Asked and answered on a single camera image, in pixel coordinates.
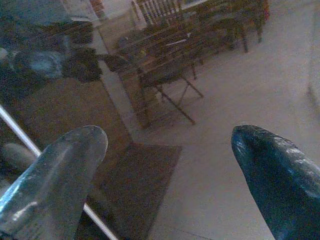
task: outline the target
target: wooden chair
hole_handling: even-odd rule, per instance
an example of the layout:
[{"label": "wooden chair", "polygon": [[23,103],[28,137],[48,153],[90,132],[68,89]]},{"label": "wooden chair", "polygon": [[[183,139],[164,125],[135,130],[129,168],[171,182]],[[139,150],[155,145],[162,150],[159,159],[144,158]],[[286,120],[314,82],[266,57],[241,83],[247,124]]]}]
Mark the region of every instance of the wooden chair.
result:
[{"label": "wooden chair", "polygon": [[[104,60],[110,71],[115,73],[121,73],[127,71],[129,66],[133,66],[138,74],[139,83],[141,87],[142,95],[144,96],[145,88],[156,89],[163,98],[166,98],[181,114],[183,114],[193,125],[196,123],[181,107],[180,103],[186,94],[187,89],[192,88],[201,98],[204,95],[186,78],[184,72],[187,64],[183,58],[174,58],[171,62],[158,66],[148,72],[145,72],[139,65],[134,62],[130,62],[119,55],[103,54],[99,57]],[[182,95],[176,103],[170,96],[168,96],[162,88],[163,84],[170,84],[177,80],[184,80],[186,86],[182,92]]]},{"label": "wooden chair", "polygon": [[166,61],[172,53],[189,56],[194,79],[197,79],[194,60],[199,57],[199,38],[184,19],[181,0],[136,0],[133,10],[139,18],[137,7],[147,24],[148,50]]},{"label": "wooden chair", "polygon": [[136,0],[136,4],[148,26],[171,25],[184,19],[181,0]]},{"label": "wooden chair", "polygon": [[234,47],[236,34],[240,34],[244,51],[249,51],[245,25],[251,21],[256,27],[258,42],[262,41],[264,0],[208,0],[201,6],[198,10],[201,28],[214,31],[226,29],[231,49]]}]

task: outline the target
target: white floor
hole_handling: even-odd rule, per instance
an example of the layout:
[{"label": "white floor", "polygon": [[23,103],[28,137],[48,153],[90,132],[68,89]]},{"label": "white floor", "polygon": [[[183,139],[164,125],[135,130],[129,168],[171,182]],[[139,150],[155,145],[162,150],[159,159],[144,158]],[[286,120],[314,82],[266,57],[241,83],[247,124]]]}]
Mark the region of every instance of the white floor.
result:
[{"label": "white floor", "polygon": [[233,155],[234,126],[253,124],[292,140],[320,164],[320,118],[308,94],[311,1],[269,0],[263,42],[249,36],[197,67],[200,99],[188,91],[142,142],[183,146],[150,240],[272,240]]}]

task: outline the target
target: chair leg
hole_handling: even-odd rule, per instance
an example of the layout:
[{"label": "chair leg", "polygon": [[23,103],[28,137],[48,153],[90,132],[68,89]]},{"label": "chair leg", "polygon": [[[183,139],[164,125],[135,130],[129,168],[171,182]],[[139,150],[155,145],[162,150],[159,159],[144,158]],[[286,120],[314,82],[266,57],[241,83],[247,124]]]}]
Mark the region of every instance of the chair leg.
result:
[{"label": "chair leg", "polygon": [[[164,90],[164,87],[162,85],[160,85],[160,88],[161,88],[162,91]],[[164,102],[164,101],[165,101],[164,96],[161,95],[161,102]]]},{"label": "chair leg", "polygon": [[244,25],[242,23],[239,24],[239,29],[240,29],[242,42],[243,42],[244,52],[247,53],[249,51],[248,50],[248,41],[247,41],[247,35],[246,35],[245,27],[244,27]]},{"label": "chair leg", "polygon": [[194,63],[193,61],[191,62],[191,69],[192,69],[193,79],[194,79],[194,80],[197,80],[195,63]]},{"label": "chair leg", "polygon": [[254,25],[256,28],[256,32],[258,34],[258,43],[262,42],[262,25],[263,25],[263,16],[258,16],[254,19]]},{"label": "chair leg", "polygon": [[150,117],[149,117],[149,112],[148,112],[148,104],[147,104],[147,100],[146,100],[145,90],[143,87],[141,87],[141,95],[142,95],[142,100],[143,100],[143,112],[144,112],[144,115],[146,116],[146,119],[147,119],[147,124],[145,127],[148,127],[150,125]]},{"label": "chair leg", "polygon": [[192,125],[195,125],[196,122],[185,112],[180,108],[167,94],[165,94],[162,89],[158,86],[155,86],[155,88],[161,93],[168,101],[176,108],[180,113],[182,113],[191,123]]},{"label": "chair leg", "polygon": [[182,78],[183,80],[185,80],[185,82],[188,84],[188,86],[190,86],[193,90],[195,90],[196,93],[199,94],[199,96],[200,96],[201,98],[204,97],[204,95],[203,95],[198,89],[196,89],[196,87],[193,86],[192,83],[191,83],[190,81],[188,81],[186,77],[181,76],[181,78]]},{"label": "chair leg", "polygon": [[182,95],[181,95],[181,97],[180,97],[177,105],[180,106],[180,104],[181,104],[181,102],[182,102],[182,99],[184,98],[184,96],[185,96],[185,94],[186,94],[186,92],[187,92],[188,87],[189,87],[189,84],[187,84],[187,85],[185,86],[185,88],[184,88],[184,90],[183,90],[183,93],[182,93]]}]

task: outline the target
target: white pole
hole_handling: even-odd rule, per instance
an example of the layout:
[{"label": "white pole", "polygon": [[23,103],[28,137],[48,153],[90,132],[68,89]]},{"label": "white pole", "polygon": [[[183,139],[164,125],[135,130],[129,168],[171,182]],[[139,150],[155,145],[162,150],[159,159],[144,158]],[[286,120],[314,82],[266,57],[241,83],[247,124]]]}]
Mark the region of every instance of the white pole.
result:
[{"label": "white pole", "polygon": [[[21,129],[21,127],[9,115],[9,113],[4,109],[4,107],[1,104],[0,117],[12,129],[12,131],[17,135],[17,137],[28,147],[28,149],[32,151],[32,153],[36,157],[39,157],[41,155],[40,149],[34,144],[34,142],[28,137],[25,131]],[[91,207],[88,206],[88,204],[84,204],[83,210],[110,240],[119,240],[113,234],[113,232],[104,224],[104,222],[96,215],[96,213],[91,209]]]}]

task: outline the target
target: chair backrest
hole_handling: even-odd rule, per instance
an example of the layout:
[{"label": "chair backrest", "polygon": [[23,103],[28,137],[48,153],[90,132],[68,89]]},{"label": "chair backrest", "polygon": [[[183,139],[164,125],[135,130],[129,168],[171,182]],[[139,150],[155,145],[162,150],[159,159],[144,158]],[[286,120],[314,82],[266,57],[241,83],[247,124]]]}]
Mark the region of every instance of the chair backrest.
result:
[{"label": "chair backrest", "polygon": [[181,0],[136,0],[147,25],[172,25],[183,20]]}]

